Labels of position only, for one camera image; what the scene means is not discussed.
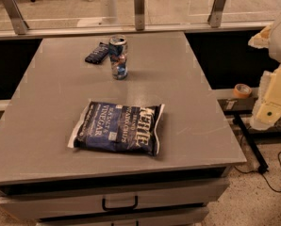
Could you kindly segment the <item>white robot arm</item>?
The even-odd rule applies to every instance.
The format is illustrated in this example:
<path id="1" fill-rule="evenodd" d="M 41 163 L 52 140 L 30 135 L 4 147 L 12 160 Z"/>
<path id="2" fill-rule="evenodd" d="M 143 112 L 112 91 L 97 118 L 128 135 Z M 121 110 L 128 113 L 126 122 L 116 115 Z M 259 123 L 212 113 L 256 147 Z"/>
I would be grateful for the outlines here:
<path id="1" fill-rule="evenodd" d="M 259 82 L 257 100 L 250 125 L 256 130 L 268 130 L 281 118 L 281 13 L 274 22 L 255 34 L 248 44 L 269 50 L 269 57 L 279 62 L 272 73 L 264 71 Z"/>

